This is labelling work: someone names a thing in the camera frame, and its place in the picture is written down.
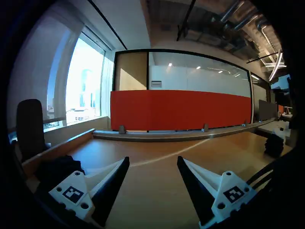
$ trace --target glass partition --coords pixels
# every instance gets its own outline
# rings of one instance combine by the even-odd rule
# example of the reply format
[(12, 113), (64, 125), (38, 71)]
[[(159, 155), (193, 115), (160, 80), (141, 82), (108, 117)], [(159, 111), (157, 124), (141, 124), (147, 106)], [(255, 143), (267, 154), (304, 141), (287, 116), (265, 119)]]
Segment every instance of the glass partition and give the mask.
[(251, 97), (247, 71), (221, 61), (181, 53), (149, 53), (149, 89)]

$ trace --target orange wall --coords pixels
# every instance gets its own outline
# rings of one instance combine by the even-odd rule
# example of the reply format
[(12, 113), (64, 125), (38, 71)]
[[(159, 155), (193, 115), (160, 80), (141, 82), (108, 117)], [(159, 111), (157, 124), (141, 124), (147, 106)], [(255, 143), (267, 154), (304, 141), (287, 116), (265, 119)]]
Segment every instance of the orange wall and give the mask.
[(280, 114), (283, 114), (283, 113), (284, 113), (284, 107), (281, 106), (281, 105), (279, 105), (279, 112), (280, 112)]
[(251, 121), (251, 98), (187, 90), (111, 92), (111, 128), (186, 130), (241, 125)]

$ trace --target wooden table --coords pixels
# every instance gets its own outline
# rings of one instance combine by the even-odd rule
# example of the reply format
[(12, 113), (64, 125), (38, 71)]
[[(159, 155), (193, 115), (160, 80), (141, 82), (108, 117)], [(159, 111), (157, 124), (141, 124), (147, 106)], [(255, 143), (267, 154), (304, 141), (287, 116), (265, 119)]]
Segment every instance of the wooden table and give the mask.
[[(189, 142), (119, 142), (91, 139), (70, 151), (86, 174), (130, 157), (130, 168), (106, 228), (198, 228), (198, 216), (177, 167), (177, 156), (215, 173), (235, 172), (247, 181), (273, 161), (266, 138), (242, 132)], [(290, 151), (284, 146), (282, 154)]]

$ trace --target black chair backrest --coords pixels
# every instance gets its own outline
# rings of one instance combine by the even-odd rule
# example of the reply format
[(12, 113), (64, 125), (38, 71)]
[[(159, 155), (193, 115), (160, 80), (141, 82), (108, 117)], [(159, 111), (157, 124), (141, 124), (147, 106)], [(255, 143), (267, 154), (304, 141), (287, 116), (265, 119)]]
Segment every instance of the black chair backrest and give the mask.
[(43, 134), (42, 106), (37, 99), (23, 100), (17, 107), (16, 133), (25, 161), (46, 149)]

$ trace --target white wall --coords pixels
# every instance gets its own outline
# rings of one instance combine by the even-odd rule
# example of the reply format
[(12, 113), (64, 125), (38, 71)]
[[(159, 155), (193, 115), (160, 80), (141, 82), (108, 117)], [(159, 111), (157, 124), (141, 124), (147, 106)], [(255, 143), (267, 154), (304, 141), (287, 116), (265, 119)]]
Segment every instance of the white wall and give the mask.
[(90, 129), (108, 129), (109, 122), (109, 117), (103, 117), (48, 131), (45, 132), (45, 142), (55, 146)]
[(176, 41), (178, 29), (176, 26), (172, 26), (171, 31), (161, 31), (158, 25), (151, 26), (151, 48), (167, 48), (176, 49), (189, 52), (202, 53), (209, 56), (217, 57), (231, 63), (234, 63), (240, 67), (243, 67), (251, 72), (255, 73), (262, 79), (269, 82), (268, 77), (261, 70), (259, 61), (254, 61), (247, 64), (245, 60), (242, 60), (227, 51), (218, 49), (213, 46), (205, 45), (202, 43), (189, 41), (181, 38), (180, 41)]

